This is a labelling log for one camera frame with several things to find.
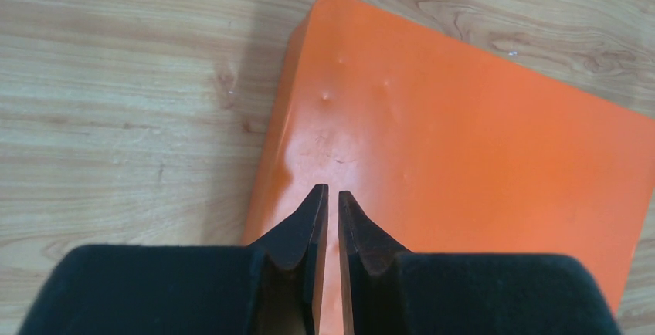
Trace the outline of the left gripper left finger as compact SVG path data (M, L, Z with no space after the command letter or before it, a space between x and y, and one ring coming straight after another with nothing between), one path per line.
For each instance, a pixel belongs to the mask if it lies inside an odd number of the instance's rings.
M21 334L317 332L329 189L248 245L82 245L56 265Z

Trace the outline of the orange box lid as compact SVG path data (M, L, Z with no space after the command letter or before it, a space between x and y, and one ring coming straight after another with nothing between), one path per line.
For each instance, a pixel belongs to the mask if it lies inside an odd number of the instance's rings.
M576 257L616 312L654 186L649 117L360 0L288 43L243 241L330 189L320 328L341 325L337 199L418 252Z

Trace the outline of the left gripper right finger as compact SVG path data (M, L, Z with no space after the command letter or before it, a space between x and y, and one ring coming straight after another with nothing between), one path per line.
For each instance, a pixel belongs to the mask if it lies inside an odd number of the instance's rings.
M338 201L348 334L618 334L596 281L567 255L418 253Z

